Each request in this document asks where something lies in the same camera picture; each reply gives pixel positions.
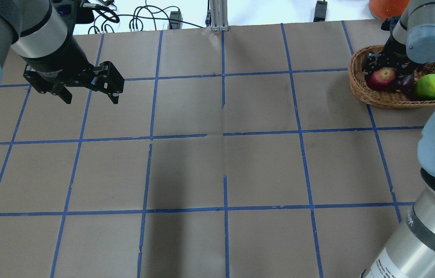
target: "white floor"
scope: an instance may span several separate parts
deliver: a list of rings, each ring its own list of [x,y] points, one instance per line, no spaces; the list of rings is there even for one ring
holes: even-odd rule
[[[327,21],[371,19],[368,3],[369,0],[328,0]],[[228,1],[229,25],[264,25],[276,23],[311,22],[314,17],[316,0],[230,0]],[[145,5],[145,0],[115,0],[118,14],[133,14],[138,6]],[[205,26],[207,12],[206,0],[148,0],[148,5],[165,8],[171,5],[181,9],[183,20],[196,25]],[[152,17],[147,10],[140,12],[140,16]],[[131,17],[122,16],[119,24],[110,25],[116,33],[129,32]],[[101,27],[103,18],[96,22]],[[154,30],[154,22],[151,19],[143,19],[144,30]],[[166,29],[166,20],[156,21],[157,30]],[[77,25],[75,35],[87,34],[88,25]],[[195,28],[184,24],[183,28]]]

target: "lime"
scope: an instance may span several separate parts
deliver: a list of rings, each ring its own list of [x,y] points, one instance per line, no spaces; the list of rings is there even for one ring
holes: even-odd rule
[[[435,74],[427,74],[415,84],[415,95],[424,100],[435,100]]]

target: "purple fruit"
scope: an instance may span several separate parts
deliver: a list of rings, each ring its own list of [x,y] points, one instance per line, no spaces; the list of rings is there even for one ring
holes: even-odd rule
[[[411,73],[403,77],[396,77],[392,83],[392,90],[395,92],[408,93],[411,90],[411,86],[415,83],[415,74]]]

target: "wicker basket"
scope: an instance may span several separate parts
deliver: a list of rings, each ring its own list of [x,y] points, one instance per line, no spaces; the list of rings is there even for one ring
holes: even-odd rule
[[[380,53],[384,46],[368,46],[357,51],[349,63],[349,81],[351,91],[364,103],[383,108],[416,108],[435,105],[435,100],[415,101],[408,98],[404,93],[378,92],[370,89],[365,82],[362,73],[362,62],[369,51]],[[415,72],[415,77],[435,73],[435,63],[425,64],[421,72]]]

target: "orange object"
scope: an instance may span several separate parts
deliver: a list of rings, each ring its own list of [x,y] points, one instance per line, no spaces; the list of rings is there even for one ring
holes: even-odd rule
[[[410,0],[370,0],[369,8],[373,16],[379,19],[403,14]]]

